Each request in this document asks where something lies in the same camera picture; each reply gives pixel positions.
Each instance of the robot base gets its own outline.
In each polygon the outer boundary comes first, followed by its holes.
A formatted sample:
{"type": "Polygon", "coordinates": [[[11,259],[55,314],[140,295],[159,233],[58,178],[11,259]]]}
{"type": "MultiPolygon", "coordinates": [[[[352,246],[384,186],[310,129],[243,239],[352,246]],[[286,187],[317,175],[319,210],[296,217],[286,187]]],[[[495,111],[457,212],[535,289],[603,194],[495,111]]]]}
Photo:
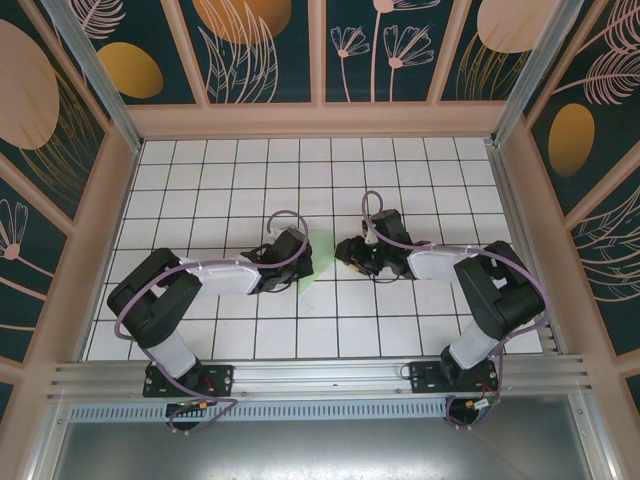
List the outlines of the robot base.
{"type": "MultiPolygon", "coordinates": [[[[186,397],[183,391],[171,385],[157,367],[149,364],[144,370],[144,388],[142,396],[145,398],[180,398],[186,397]]],[[[202,368],[198,384],[193,388],[195,392],[211,397],[231,396],[233,386],[232,365],[207,365],[202,368]]]]}
{"type": "Polygon", "coordinates": [[[483,382],[493,391],[498,389],[496,366],[491,360],[463,370],[454,384],[447,379],[439,361],[411,362],[407,367],[413,393],[482,393],[483,382]]]}

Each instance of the purple cable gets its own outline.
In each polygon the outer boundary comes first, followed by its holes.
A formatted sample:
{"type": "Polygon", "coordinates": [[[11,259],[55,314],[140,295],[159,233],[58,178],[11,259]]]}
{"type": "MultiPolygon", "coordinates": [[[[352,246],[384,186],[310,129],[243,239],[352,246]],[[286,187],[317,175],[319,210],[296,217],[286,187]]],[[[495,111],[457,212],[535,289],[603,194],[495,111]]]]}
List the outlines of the purple cable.
{"type": "MultiPolygon", "coordinates": [[[[152,287],[157,285],[158,282],[161,282],[162,280],[164,280],[165,278],[173,275],[174,273],[181,272],[183,270],[187,270],[187,269],[190,269],[190,268],[198,268],[198,269],[200,269],[202,267],[210,267],[210,266],[214,266],[214,265],[242,265],[243,267],[253,267],[253,268],[259,268],[259,269],[263,269],[263,268],[280,268],[280,267],[284,267],[286,265],[289,265],[290,263],[295,262],[298,259],[298,257],[300,257],[300,255],[302,255],[305,252],[305,250],[307,249],[307,245],[309,245],[309,225],[307,225],[306,220],[303,217],[301,217],[298,213],[296,213],[294,211],[291,211],[291,210],[279,210],[279,211],[277,211],[276,213],[274,213],[273,215],[271,215],[269,217],[269,220],[267,221],[267,227],[266,227],[267,233],[271,233],[271,222],[273,221],[273,219],[276,218],[277,216],[282,215],[282,214],[288,214],[288,215],[291,215],[293,217],[296,217],[298,220],[300,220],[300,224],[302,225],[302,228],[304,229],[304,239],[302,240],[302,245],[300,246],[298,251],[296,253],[294,253],[291,257],[289,257],[286,260],[283,260],[282,262],[272,263],[272,264],[241,262],[241,261],[238,261],[238,260],[206,260],[204,262],[185,263],[183,265],[178,265],[177,267],[170,268],[169,270],[166,270],[165,272],[161,273],[156,278],[151,280],[144,287],[142,287],[140,289],[140,291],[138,291],[138,293],[136,293],[131,298],[131,300],[129,300],[129,302],[124,306],[124,308],[120,312],[120,315],[118,315],[118,318],[116,320],[116,324],[113,327],[113,330],[114,330],[114,333],[115,333],[116,337],[121,338],[122,340],[133,340],[133,337],[131,337],[130,335],[125,335],[120,331],[120,327],[122,325],[122,322],[123,322],[124,318],[131,311],[131,309],[136,304],[136,302],[138,300],[140,300],[145,293],[147,293],[149,290],[151,290],[152,287]]],[[[230,403],[230,405],[228,407],[224,408],[222,411],[220,411],[218,414],[216,414],[211,420],[207,420],[206,422],[200,423],[196,427],[192,428],[190,430],[191,432],[195,433],[196,431],[203,430],[204,428],[206,428],[209,425],[211,425],[212,423],[214,423],[216,420],[218,420],[220,417],[225,415],[227,412],[229,412],[233,407],[235,407],[237,405],[238,400],[235,399],[235,398],[211,397],[209,395],[204,395],[202,393],[195,392],[193,390],[190,390],[190,389],[182,386],[180,383],[178,383],[177,380],[175,380],[171,375],[169,375],[169,373],[164,369],[164,367],[162,365],[160,365],[156,361],[156,359],[153,357],[153,355],[151,353],[149,353],[145,349],[142,349],[142,351],[144,352],[144,354],[147,357],[149,357],[149,360],[151,360],[153,362],[153,364],[158,368],[160,373],[162,373],[162,375],[164,375],[164,377],[167,379],[167,381],[171,385],[173,385],[175,388],[177,388],[178,390],[186,393],[189,396],[192,396],[192,397],[195,397],[195,398],[199,398],[201,400],[205,400],[205,401],[209,401],[209,402],[230,403]]],[[[169,418],[169,426],[173,429],[174,433],[177,433],[177,430],[173,426],[173,419],[175,418],[175,416],[178,413],[180,413],[180,412],[176,411],[169,418]]]]}
{"type": "MultiPolygon", "coordinates": [[[[495,356],[495,355],[499,356],[499,360],[498,360],[498,390],[496,392],[499,395],[500,394],[500,387],[502,385],[502,363],[503,363],[503,359],[504,359],[504,345],[509,340],[511,340],[514,337],[517,337],[518,335],[522,335],[523,333],[527,333],[527,332],[530,332],[532,330],[536,330],[536,329],[538,329],[538,328],[540,328],[540,327],[542,327],[542,326],[544,326],[544,325],[549,323],[549,315],[550,315],[550,312],[551,312],[551,299],[549,298],[549,295],[547,294],[545,288],[540,283],[540,280],[538,280],[534,275],[532,275],[526,268],[521,267],[520,265],[518,265],[514,261],[512,261],[512,260],[510,260],[510,259],[508,259],[506,257],[503,257],[502,255],[499,255],[497,253],[487,252],[486,250],[483,250],[482,248],[471,247],[471,246],[468,246],[468,247],[456,247],[456,246],[452,246],[452,245],[434,245],[434,244],[428,244],[428,245],[405,245],[403,243],[396,242],[395,240],[392,240],[392,239],[384,236],[383,234],[381,234],[380,232],[378,232],[376,230],[375,226],[373,225],[373,222],[371,221],[371,218],[369,217],[368,199],[369,199],[369,196],[371,196],[371,195],[376,197],[378,199],[378,202],[380,202],[380,209],[378,210],[378,213],[382,212],[382,210],[383,210],[384,202],[382,200],[382,195],[380,195],[375,190],[368,190],[367,192],[365,192],[364,196],[362,197],[362,217],[363,217],[364,222],[367,225],[367,228],[369,229],[369,231],[374,233],[376,235],[376,237],[378,237],[381,240],[385,241],[389,245],[393,245],[394,247],[398,247],[398,248],[403,248],[405,250],[415,250],[415,251],[423,251],[423,252],[440,251],[440,252],[464,253],[464,254],[471,253],[471,254],[477,254],[477,255],[483,255],[485,257],[489,257],[492,260],[495,260],[497,262],[501,262],[504,265],[507,265],[508,267],[511,267],[516,272],[518,272],[522,276],[524,276],[527,280],[529,280],[529,282],[531,282],[531,285],[533,285],[533,287],[538,292],[538,295],[540,295],[540,298],[542,298],[542,302],[544,303],[544,315],[542,315],[533,325],[531,325],[529,327],[521,328],[519,330],[516,330],[515,332],[512,332],[511,334],[508,334],[505,338],[503,338],[500,342],[498,342],[498,344],[495,346],[495,348],[490,353],[490,356],[495,356]]],[[[459,420],[456,420],[455,418],[453,418],[453,417],[451,417],[449,415],[449,409],[451,408],[451,404],[453,403],[453,400],[455,400],[455,396],[451,396],[451,397],[447,398],[446,417],[445,417],[445,419],[452,426],[462,425],[462,422],[460,422],[459,420]]]]}

